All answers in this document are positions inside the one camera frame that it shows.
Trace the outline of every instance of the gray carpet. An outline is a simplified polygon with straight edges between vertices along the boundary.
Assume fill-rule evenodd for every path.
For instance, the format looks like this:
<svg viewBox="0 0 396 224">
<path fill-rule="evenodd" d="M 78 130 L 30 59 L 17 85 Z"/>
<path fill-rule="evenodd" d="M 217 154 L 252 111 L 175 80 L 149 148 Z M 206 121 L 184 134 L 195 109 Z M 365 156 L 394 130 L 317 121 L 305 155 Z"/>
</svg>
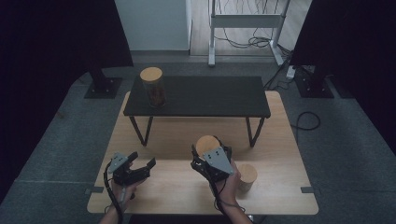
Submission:
<svg viewBox="0 0 396 224">
<path fill-rule="evenodd" d="M 96 223 L 90 214 L 90 189 L 105 155 L 125 92 L 148 66 L 165 76 L 262 76 L 275 73 L 274 63 L 137 63 L 108 68 L 122 77 L 115 99 L 84 99 L 91 84 L 87 74 L 70 88 L 60 115 L 45 135 L 0 206 L 1 223 Z M 285 80 L 286 71 L 278 79 Z M 299 149 L 315 190 L 315 216 L 268 216 L 263 223 L 396 223 L 396 157 L 354 99 L 303 99 L 294 83 L 278 89 L 290 124 L 305 111 L 321 119 L 318 129 L 298 132 Z M 306 115 L 299 125 L 312 127 Z"/>
</svg>

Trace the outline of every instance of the person's hand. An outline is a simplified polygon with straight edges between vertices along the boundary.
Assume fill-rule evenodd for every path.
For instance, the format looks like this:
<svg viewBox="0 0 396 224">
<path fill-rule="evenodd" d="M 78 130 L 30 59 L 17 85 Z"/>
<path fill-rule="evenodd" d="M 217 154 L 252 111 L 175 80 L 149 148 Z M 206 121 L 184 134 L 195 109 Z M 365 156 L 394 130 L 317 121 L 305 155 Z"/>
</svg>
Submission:
<svg viewBox="0 0 396 224">
<path fill-rule="evenodd" d="M 131 196 L 136 192 L 137 186 L 145 182 L 145 180 L 146 179 L 125 187 L 118 185 L 114 183 L 114 180 L 111 180 L 111 190 L 113 191 L 114 196 L 116 196 L 117 202 L 119 202 L 120 207 L 123 211 L 125 211 L 131 204 Z"/>
<path fill-rule="evenodd" d="M 239 187 L 241 179 L 241 173 L 239 173 L 235 162 L 231 159 L 231 166 L 233 167 L 233 175 L 230 175 L 226 180 L 222 180 L 216 183 L 219 197 L 222 202 L 229 204 L 237 204 L 236 202 L 236 190 Z"/>
</svg>

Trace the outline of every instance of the wooden cylinder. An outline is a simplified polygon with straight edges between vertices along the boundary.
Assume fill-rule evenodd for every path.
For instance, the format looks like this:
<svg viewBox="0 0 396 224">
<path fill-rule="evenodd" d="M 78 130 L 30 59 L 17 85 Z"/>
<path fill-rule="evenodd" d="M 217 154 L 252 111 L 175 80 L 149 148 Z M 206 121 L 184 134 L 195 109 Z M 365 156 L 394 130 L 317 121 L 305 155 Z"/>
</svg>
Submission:
<svg viewBox="0 0 396 224">
<path fill-rule="evenodd" d="M 238 170 L 239 173 L 241 173 L 239 189 L 244 192 L 249 191 L 254 181 L 257 179 L 256 168 L 250 164 L 242 164 L 238 167 Z"/>
<path fill-rule="evenodd" d="M 212 135 L 202 136 L 195 144 L 195 149 L 197 149 L 197 153 L 201 158 L 207 151 L 213 150 L 218 147 L 220 147 L 220 142 Z"/>
<path fill-rule="evenodd" d="M 165 104 L 163 71 L 157 67 L 149 67 L 140 73 L 140 78 L 147 92 L 149 105 L 152 107 L 163 106 Z"/>
</svg>

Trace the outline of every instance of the table leg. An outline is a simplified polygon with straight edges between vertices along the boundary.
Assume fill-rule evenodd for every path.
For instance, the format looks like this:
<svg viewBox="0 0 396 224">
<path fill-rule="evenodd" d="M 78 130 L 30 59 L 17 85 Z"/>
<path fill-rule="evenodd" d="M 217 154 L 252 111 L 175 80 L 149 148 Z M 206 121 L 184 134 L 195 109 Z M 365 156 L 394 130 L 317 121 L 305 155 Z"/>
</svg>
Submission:
<svg viewBox="0 0 396 224">
<path fill-rule="evenodd" d="M 252 138 L 251 135 L 251 129 L 250 129 L 250 119 L 246 118 L 247 121 L 247 134 L 248 134 L 248 141 L 250 143 L 251 147 L 254 147 L 254 145 L 256 144 L 257 138 L 259 138 L 260 132 L 262 131 L 262 125 L 264 124 L 264 118 L 260 119 L 259 122 L 259 127 L 257 127 L 257 131 L 254 134 L 254 137 Z"/>
<path fill-rule="evenodd" d="M 142 133 L 139 130 L 139 127 L 137 126 L 137 123 L 136 123 L 136 120 L 134 119 L 134 117 L 131 116 L 131 117 L 129 117 L 129 119 L 131 120 L 132 125 L 134 125 L 134 130 L 137 133 L 137 137 L 139 137 L 140 143 L 142 143 L 142 145 L 145 147 L 149 141 L 149 131 L 151 129 L 151 123 L 152 123 L 153 117 L 149 117 L 149 119 L 148 119 L 148 127 L 146 129 L 146 136 L 144 139 L 143 139 Z"/>
</svg>

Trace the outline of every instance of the black table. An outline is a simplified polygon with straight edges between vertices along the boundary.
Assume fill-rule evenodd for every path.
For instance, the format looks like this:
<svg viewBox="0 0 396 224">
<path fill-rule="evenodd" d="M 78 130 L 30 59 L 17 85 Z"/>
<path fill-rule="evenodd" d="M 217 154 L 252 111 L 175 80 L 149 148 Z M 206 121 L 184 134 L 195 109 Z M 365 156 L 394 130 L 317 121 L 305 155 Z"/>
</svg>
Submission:
<svg viewBox="0 0 396 224">
<path fill-rule="evenodd" d="M 163 77 L 166 103 L 149 106 L 140 77 L 136 77 L 123 114 L 128 116 L 143 146 L 149 140 L 153 117 L 237 117 L 246 118 L 251 147 L 260 135 L 264 119 L 271 117 L 261 77 Z M 149 116 L 143 138 L 135 116 Z M 252 137 L 249 118 L 261 118 Z"/>
</svg>

